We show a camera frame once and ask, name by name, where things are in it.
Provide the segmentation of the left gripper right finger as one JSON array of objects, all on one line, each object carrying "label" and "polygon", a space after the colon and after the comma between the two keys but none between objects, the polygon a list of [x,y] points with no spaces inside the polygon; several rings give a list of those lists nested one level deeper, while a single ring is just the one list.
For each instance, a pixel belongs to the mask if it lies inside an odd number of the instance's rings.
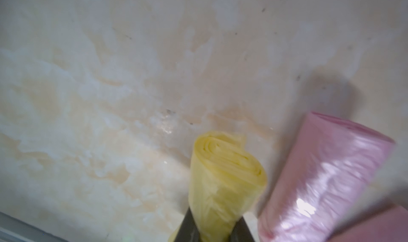
[{"label": "left gripper right finger", "polygon": [[235,224],[228,242],[255,242],[244,217],[241,217]]}]

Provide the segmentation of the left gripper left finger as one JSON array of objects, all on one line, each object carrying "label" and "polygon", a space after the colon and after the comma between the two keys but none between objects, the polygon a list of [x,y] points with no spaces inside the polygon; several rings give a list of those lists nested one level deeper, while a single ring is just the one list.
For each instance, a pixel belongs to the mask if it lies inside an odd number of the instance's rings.
[{"label": "left gripper left finger", "polygon": [[200,242],[200,233],[190,208],[184,216],[174,242]]}]

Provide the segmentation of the yellow bag roll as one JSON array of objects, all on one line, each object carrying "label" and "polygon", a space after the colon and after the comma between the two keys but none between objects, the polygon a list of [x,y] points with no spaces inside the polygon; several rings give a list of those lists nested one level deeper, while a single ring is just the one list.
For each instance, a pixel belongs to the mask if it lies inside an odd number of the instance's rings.
[{"label": "yellow bag roll", "polygon": [[201,242],[228,242],[267,185],[264,168],[244,145],[244,137],[218,131],[194,142],[188,202]]}]

